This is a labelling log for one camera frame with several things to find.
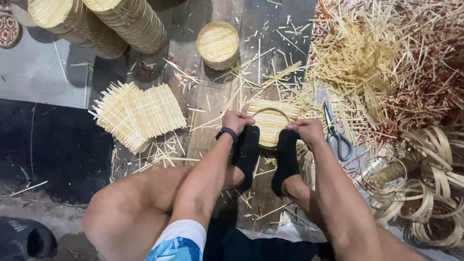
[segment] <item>hand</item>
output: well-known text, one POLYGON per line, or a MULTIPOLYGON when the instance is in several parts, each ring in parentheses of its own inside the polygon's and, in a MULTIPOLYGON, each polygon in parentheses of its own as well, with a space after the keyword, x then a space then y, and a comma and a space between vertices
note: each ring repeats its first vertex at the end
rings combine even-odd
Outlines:
POLYGON ((228 111, 222 117, 222 126, 233 130, 237 136, 240 135, 245 125, 253 125, 255 120, 239 111, 228 111))
POLYGON ((322 129, 322 122, 320 120, 308 119, 292 121, 287 125, 288 130, 300 134, 301 140, 311 147, 317 141, 324 141, 324 130, 322 129))

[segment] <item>black watch strap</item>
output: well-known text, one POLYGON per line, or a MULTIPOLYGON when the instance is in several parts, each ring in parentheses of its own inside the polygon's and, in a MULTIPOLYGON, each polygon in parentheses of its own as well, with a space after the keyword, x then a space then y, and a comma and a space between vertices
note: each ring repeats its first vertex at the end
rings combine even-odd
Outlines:
POLYGON ((216 135, 216 140, 218 140, 223 133, 229 133, 230 136, 232 136, 233 144, 235 145, 237 143, 237 134, 232 129, 227 127, 222 127, 222 129, 216 135))

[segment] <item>black sock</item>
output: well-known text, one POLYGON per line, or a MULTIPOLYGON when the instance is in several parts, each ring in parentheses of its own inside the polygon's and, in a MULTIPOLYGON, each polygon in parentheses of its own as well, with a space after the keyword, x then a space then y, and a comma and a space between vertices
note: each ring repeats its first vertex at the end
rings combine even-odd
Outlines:
POLYGON ((299 174, 296 159, 296 140, 298 133, 292 130, 282 130, 277 143, 277 170, 272 178, 271 188, 277 196, 282 194, 282 182, 290 176, 299 174))
POLYGON ((239 187, 240 190, 247 190, 251 187, 253 170, 258 163, 261 151, 258 142, 259 128, 257 126, 245 126, 234 147, 231 165, 236 166, 245 174, 245 180, 239 187))

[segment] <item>black mat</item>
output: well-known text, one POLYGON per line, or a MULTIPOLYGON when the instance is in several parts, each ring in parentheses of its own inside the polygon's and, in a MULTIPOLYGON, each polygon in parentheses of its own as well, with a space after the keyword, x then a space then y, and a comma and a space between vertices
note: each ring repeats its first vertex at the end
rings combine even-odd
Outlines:
POLYGON ((0 183, 15 191, 48 181, 33 191, 88 203, 109 183, 112 149, 113 138, 87 110, 0 99, 0 183))

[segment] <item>round bamboo basket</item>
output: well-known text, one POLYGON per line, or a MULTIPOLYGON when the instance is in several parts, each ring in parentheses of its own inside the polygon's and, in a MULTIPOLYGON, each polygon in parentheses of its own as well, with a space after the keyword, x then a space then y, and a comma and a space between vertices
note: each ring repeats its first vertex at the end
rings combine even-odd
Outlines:
POLYGON ((155 53, 168 41, 163 23, 146 0, 84 0, 84 4, 139 52, 155 53))
POLYGON ((205 63, 211 68, 229 69, 239 57, 237 31, 229 23, 211 22, 198 34, 197 48, 205 63))
POLYGON ((29 0, 34 22, 96 55, 114 59, 127 49, 127 43, 88 10, 82 0, 29 0))

